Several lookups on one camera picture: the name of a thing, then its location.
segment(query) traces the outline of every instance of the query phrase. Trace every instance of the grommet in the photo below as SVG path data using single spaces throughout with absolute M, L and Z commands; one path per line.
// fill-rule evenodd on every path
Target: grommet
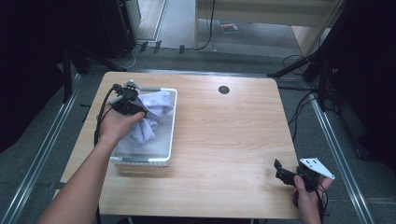
M 219 87 L 219 92 L 221 94 L 227 94 L 228 92 L 230 92 L 230 88 L 226 87 L 226 86 L 220 86 Z

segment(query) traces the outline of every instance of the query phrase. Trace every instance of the white cloth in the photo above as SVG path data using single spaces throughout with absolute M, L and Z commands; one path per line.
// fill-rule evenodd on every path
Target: white cloth
M 143 106 L 148 113 L 132 127 L 129 135 L 137 143 L 143 144 L 155 138 L 154 130 L 158 126 L 158 120 L 171 112 L 174 105 L 169 91 L 139 94 L 135 103 Z

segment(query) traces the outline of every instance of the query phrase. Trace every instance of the human hand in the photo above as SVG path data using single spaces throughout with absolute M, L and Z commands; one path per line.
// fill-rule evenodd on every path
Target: human hand
M 102 123 L 99 130 L 99 142 L 117 144 L 125 136 L 131 127 L 145 117 L 144 112 L 134 115 L 123 115 L 112 109 L 111 105 L 106 104 Z
M 296 189 L 291 193 L 291 198 L 294 199 L 298 192 L 298 216 L 300 220 L 304 224 L 320 224 L 321 220 L 318 210 L 318 195 L 314 191 L 306 191 L 304 181 L 299 175 L 294 177 L 294 184 Z M 332 179 L 324 178 L 320 184 L 321 186 L 320 189 L 318 189 L 318 193 L 321 199 L 323 191 L 327 190 L 332 184 Z

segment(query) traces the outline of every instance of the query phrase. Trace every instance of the forearm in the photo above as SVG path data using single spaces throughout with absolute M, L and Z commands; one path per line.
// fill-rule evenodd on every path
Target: forearm
M 307 220 L 303 220 L 304 224 L 321 224 L 319 217 L 310 217 Z
M 92 223 L 114 142 L 99 141 L 38 223 Z

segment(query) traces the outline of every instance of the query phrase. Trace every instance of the cable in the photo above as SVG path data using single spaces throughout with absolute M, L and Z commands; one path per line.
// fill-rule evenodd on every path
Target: cable
M 208 19 L 206 19 L 206 28 L 210 32 L 210 27 L 209 27 L 209 24 L 207 23 L 207 21 L 208 21 Z M 212 49 L 214 49 L 214 48 L 215 48 L 215 44 L 212 42 Z
M 326 89 L 324 96 L 325 101 L 323 101 L 323 105 L 325 106 L 326 110 L 330 110 L 330 111 L 334 111 L 335 113 L 338 113 L 339 112 L 338 106 L 335 99 L 336 89 L 332 85 L 330 80 L 327 80 L 325 89 Z M 326 105 L 326 100 L 331 102 L 332 105 L 331 107 L 328 107 L 328 105 Z
M 285 68 L 287 67 L 287 66 L 285 65 L 285 61 L 286 61 L 288 58 L 290 58 L 290 57 L 299 57 L 299 59 L 298 59 L 295 63 L 297 63 L 297 62 L 299 62 L 299 61 L 301 61 L 301 60 L 306 60 L 306 61 L 309 62 L 309 63 L 318 64 L 318 63 L 313 63 L 313 62 L 309 61 L 309 59 L 308 59 L 307 57 L 304 57 L 304 56 L 301 56 L 301 55 L 298 55 L 298 54 L 292 54 L 292 55 L 289 55 L 289 56 L 287 56 L 286 58 L 284 58 L 284 59 L 282 60 L 282 65 L 283 65 L 283 67 L 285 67 Z M 291 73 L 293 73 L 294 75 L 299 75 L 299 76 L 303 75 L 304 72 L 305 72 L 305 70 L 301 69 L 301 67 L 298 67 L 298 69 L 299 69 L 300 71 L 302 71 L 302 73 L 295 73 L 295 72 L 293 72 L 293 71 L 291 71 Z
M 294 133 L 293 133 L 293 136 L 292 136 L 292 138 L 291 138 L 291 140 L 292 140 L 293 142 L 294 142 L 294 140 L 295 140 L 295 138 L 296 138 L 296 135 L 297 135 L 297 128 L 298 128 L 298 125 L 297 125 L 297 124 L 298 124 L 298 120 L 297 120 L 297 118 L 298 118 L 298 116 L 300 115 L 300 113 L 301 113 L 301 111 L 303 110 L 304 106 L 306 106 L 307 104 L 309 104 L 311 101 L 316 100 L 317 98 L 315 97 L 315 98 L 313 98 L 313 99 L 310 99 L 310 100 L 308 100 L 307 102 L 305 102 L 303 105 L 302 105 L 302 103 L 303 103 L 303 101 L 305 100 L 306 97 L 308 97 L 310 94 L 314 93 L 315 91 L 317 91 L 317 90 L 312 90 L 312 91 L 310 91 L 309 93 L 307 93 L 307 94 L 303 97 L 303 99 L 297 104 L 297 108 L 296 108 L 296 110 L 294 111 L 293 116 L 291 117 L 291 119 L 290 119 L 289 122 L 288 122 L 288 124 L 291 124 L 291 123 L 294 122 Z
M 317 91 L 317 89 L 298 88 L 298 87 L 282 87 L 282 86 L 278 86 L 277 88 L 280 89 L 280 90 L 285 90 L 285 91 Z
M 99 112 L 99 115 L 98 115 L 98 118 L 97 118 L 97 121 L 96 121 L 96 130 L 95 130 L 95 132 L 94 132 L 94 134 L 93 134 L 93 144 L 94 144 L 95 146 L 96 146 L 96 144 L 97 144 L 98 141 L 99 141 L 99 130 L 100 130 L 100 125 L 102 124 L 102 121 L 103 121 L 103 119 L 105 118 L 105 116 L 107 115 L 107 113 L 112 109 L 112 107 L 109 108 L 109 109 L 107 110 L 107 112 L 103 115 L 103 111 L 105 110 L 105 105 L 106 105 L 108 96 L 110 95 L 111 92 L 113 92 L 115 89 L 117 89 L 117 88 L 119 88 L 119 87 L 120 87 L 120 85 L 114 84 L 114 85 L 111 87 L 111 89 L 107 92 L 106 97 L 105 97 L 104 101 L 102 102 L 102 106 L 101 106 L 101 108 L 100 108 L 100 112 Z M 99 204 L 98 204 L 98 207 L 97 207 L 97 209 L 96 209 L 96 223 L 98 223 L 98 224 L 101 224 L 101 223 L 102 223 L 102 220 L 101 220 L 101 218 L 100 218 Z
M 126 68 L 126 69 L 132 68 L 132 67 L 134 66 L 134 64 L 136 63 L 136 57 L 134 56 L 134 51 L 135 51 L 136 49 L 140 48 L 140 47 L 141 47 L 140 45 L 137 45 L 137 47 L 134 47 L 134 48 L 131 50 L 131 55 L 132 55 L 132 58 L 134 59 L 134 62 L 133 62 L 131 65 L 129 65 L 129 66 L 124 66 L 124 65 L 122 65 L 122 64 L 117 63 L 117 61 L 115 61 L 114 59 L 113 59 L 113 63 L 115 63 L 116 65 L 118 65 L 118 66 L 121 67 L 121 68 Z
M 209 39 L 207 40 L 206 44 L 203 47 L 200 47 L 198 49 L 194 49 L 194 50 L 201 50 L 206 48 L 206 46 L 210 43 L 210 40 L 212 39 L 212 28 L 213 28 L 213 14 L 215 13 L 215 4 L 216 4 L 216 0 L 213 0 L 213 5 L 212 5 L 212 15 L 210 16 L 210 29 L 209 29 Z
M 322 195 L 324 195 L 325 196 L 325 199 L 326 199 L 326 202 L 325 202 L 325 204 L 323 205 L 323 212 L 324 211 L 326 211 L 326 208 L 327 208 L 327 204 L 329 203 L 329 195 L 328 195 L 328 193 L 327 193 L 327 190 L 323 187 L 323 185 L 322 184 L 320 184 L 319 182 L 318 182 L 318 184 L 322 187 L 322 191 L 323 191 L 323 194 Z

